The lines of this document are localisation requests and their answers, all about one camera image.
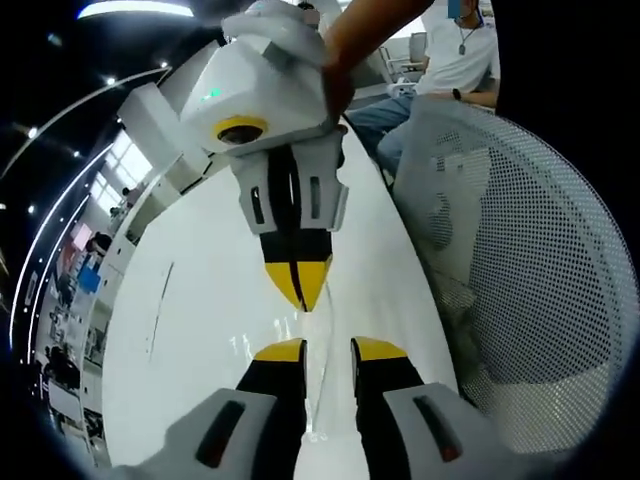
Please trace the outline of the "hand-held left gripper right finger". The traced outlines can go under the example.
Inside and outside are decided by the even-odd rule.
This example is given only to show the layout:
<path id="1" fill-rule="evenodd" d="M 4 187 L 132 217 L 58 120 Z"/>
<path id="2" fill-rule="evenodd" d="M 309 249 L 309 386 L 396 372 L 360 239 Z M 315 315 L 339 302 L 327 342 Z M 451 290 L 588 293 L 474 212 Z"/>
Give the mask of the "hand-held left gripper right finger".
<path id="1" fill-rule="evenodd" d="M 372 479 L 524 479 L 526 457 L 444 384 L 426 384 L 408 354 L 351 339 L 356 426 Z"/>

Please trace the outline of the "person's right hand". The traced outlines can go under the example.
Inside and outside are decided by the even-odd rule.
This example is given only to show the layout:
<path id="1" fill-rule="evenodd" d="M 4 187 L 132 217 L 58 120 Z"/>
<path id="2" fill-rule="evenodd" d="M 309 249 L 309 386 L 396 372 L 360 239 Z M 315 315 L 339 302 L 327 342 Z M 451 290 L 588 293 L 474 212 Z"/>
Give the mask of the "person's right hand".
<path id="1" fill-rule="evenodd" d="M 345 113 L 355 95 L 351 71 L 350 66 L 334 58 L 329 59 L 322 70 L 327 110 L 335 122 Z"/>

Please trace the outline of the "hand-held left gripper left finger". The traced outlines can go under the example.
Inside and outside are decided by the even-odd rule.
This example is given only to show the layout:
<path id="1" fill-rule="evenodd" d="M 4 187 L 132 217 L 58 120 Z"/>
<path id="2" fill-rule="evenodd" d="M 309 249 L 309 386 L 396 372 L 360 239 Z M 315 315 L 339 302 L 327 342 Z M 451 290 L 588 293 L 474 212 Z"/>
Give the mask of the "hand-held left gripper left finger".
<path id="1" fill-rule="evenodd" d="M 306 430 L 307 341 L 271 344 L 233 389 L 176 420 L 162 448 L 114 479 L 292 479 Z"/>

